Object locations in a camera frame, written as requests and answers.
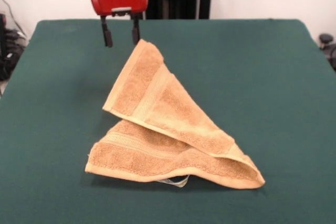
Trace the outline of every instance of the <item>black knob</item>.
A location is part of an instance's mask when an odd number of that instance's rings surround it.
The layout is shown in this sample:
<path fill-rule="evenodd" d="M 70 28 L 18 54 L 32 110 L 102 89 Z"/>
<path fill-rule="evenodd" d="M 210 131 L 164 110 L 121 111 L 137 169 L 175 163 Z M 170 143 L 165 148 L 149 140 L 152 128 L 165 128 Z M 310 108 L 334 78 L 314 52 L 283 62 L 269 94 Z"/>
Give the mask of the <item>black knob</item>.
<path fill-rule="evenodd" d="M 319 38 L 323 44 L 329 44 L 334 40 L 334 37 L 332 37 L 330 34 L 321 34 Z"/>

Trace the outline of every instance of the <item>towel tag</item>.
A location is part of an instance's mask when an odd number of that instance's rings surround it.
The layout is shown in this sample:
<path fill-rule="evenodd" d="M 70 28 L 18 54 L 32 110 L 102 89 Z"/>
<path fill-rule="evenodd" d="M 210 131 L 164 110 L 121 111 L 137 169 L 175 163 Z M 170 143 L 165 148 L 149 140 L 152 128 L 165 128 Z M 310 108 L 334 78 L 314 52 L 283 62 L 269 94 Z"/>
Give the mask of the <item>towel tag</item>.
<path fill-rule="evenodd" d="M 174 182 L 171 179 L 158 180 L 157 182 L 164 183 L 164 184 L 169 184 L 169 185 L 173 185 L 173 186 L 177 186 L 179 188 L 182 188 L 187 184 L 189 176 L 190 175 L 186 176 L 183 180 L 180 180 L 178 182 Z"/>

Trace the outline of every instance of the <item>tan towel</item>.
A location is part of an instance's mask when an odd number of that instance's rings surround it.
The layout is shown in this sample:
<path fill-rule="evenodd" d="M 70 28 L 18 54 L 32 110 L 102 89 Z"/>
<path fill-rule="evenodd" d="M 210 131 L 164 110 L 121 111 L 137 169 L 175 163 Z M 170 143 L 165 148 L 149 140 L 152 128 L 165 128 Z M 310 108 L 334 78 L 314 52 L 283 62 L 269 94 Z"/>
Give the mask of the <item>tan towel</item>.
<path fill-rule="evenodd" d="M 196 175 L 237 189 L 265 183 L 149 42 L 139 41 L 103 109 L 123 120 L 93 146 L 86 172 L 138 182 Z"/>

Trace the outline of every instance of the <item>green table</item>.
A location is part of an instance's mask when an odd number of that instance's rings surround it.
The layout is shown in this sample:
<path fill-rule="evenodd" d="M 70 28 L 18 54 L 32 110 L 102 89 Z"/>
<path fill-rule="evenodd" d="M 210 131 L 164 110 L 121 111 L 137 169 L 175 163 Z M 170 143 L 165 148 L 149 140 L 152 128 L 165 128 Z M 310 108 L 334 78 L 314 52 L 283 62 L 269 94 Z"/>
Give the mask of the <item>green table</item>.
<path fill-rule="evenodd" d="M 261 170 L 259 190 L 86 174 L 132 23 L 43 21 L 0 100 L 0 223 L 335 223 L 336 81 L 297 20 L 151 20 L 142 38 Z"/>

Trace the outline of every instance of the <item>folded towel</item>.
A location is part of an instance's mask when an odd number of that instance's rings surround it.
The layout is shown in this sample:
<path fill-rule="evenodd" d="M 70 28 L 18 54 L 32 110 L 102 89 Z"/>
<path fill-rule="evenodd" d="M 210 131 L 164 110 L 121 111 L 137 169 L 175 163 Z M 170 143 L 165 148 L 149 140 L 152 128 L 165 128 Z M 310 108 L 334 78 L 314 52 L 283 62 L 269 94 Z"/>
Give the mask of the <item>folded towel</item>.
<path fill-rule="evenodd" d="M 103 109 L 122 120 L 93 146 L 86 172 L 138 182 L 196 175 L 237 189 L 265 183 L 149 42 L 139 41 Z"/>

